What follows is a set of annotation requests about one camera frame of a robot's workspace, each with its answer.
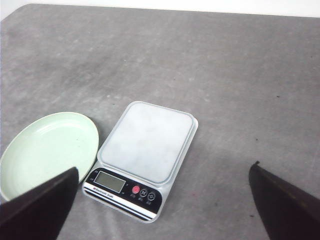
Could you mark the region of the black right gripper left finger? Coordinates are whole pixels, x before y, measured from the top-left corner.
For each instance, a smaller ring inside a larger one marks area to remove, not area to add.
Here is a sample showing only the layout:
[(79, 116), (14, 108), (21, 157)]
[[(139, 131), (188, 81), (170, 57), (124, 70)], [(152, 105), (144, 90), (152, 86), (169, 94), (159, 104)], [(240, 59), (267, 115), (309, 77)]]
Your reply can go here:
[(55, 240), (72, 208), (79, 172), (72, 167), (0, 205), (2, 240)]

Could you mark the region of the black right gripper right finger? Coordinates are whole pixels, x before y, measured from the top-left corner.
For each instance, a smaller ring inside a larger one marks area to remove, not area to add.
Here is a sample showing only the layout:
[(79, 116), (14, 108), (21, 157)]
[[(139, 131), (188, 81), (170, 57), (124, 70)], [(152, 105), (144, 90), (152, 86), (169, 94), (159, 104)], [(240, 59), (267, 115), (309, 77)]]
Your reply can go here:
[(271, 240), (318, 240), (320, 200), (254, 163), (248, 172), (253, 200)]

